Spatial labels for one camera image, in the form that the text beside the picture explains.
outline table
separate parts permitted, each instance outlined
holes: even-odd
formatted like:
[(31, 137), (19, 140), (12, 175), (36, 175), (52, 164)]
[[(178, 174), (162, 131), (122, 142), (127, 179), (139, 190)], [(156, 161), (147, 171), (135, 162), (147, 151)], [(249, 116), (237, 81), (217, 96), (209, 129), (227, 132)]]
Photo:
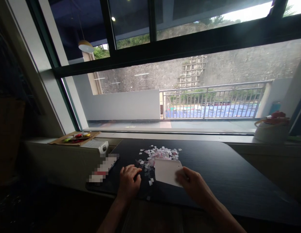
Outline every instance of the table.
[[(182, 149), (179, 152), (182, 165), (199, 172), (217, 199), (233, 215), (301, 226), (299, 203), (221, 142), (124, 139), (112, 151), (120, 158), (103, 184), (87, 183), (87, 189), (116, 195), (120, 169), (129, 164), (136, 165), (136, 159), (147, 159), (147, 154), (139, 155), (139, 152), (140, 149), (148, 150), (151, 145)], [(183, 188), (156, 181), (149, 186), (149, 178), (144, 173), (144, 170), (140, 173), (142, 182), (137, 198), (146, 200), (150, 197), (153, 202), (200, 208)]]

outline ceiling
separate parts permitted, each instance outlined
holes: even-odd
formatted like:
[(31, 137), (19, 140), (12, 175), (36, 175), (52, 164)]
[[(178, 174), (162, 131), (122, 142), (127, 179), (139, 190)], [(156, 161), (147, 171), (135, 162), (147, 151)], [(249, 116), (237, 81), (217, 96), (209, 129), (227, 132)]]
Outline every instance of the ceiling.
[[(271, 0), (156, 0), (157, 29), (222, 15)], [(109, 0), (116, 40), (149, 33), (147, 0)], [(106, 43), (99, 0), (49, 0), (69, 60), (82, 57), (78, 42)]]

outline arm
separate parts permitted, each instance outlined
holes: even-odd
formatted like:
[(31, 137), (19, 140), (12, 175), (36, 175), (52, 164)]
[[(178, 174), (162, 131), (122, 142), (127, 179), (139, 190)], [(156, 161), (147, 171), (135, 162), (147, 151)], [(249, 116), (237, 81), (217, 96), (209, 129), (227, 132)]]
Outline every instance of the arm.
[(126, 207), (136, 196), (141, 184), (141, 175), (138, 175), (134, 182), (134, 176), (142, 169), (134, 167), (134, 165), (123, 167), (120, 171), (120, 185), (117, 197), (111, 205), (107, 216), (99, 227), (97, 233), (115, 232), (120, 219)]
[(186, 177), (178, 173), (178, 182), (187, 194), (220, 225), (221, 232), (246, 232), (226, 207), (217, 200), (199, 173), (187, 167), (183, 167), (183, 170)]

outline pile of paper scraps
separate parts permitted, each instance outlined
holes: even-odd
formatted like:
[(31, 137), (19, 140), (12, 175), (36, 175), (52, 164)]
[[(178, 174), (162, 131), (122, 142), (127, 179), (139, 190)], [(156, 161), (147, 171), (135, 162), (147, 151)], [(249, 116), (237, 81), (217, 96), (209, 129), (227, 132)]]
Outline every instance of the pile of paper scraps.
[(168, 149), (164, 146), (161, 148), (157, 148), (156, 146), (151, 145), (149, 150), (140, 149), (140, 155), (146, 153), (148, 154), (147, 160), (136, 160), (137, 165), (144, 169), (145, 176), (148, 176), (149, 185), (152, 186), (154, 179), (152, 177), (155, 177), (155, 158), (158, 159), (166, 159), (166, 160), (178, 160), (179, 159), (179, 153), (176, 149)]

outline balcony railing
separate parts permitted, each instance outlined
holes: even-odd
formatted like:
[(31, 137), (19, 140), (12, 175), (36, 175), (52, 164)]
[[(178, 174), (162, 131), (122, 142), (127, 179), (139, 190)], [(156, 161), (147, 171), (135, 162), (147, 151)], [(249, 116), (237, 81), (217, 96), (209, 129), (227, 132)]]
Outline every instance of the balcony railing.
[(270, 82), (160, 91), (163, 118), (255, 118), (266, 84)]

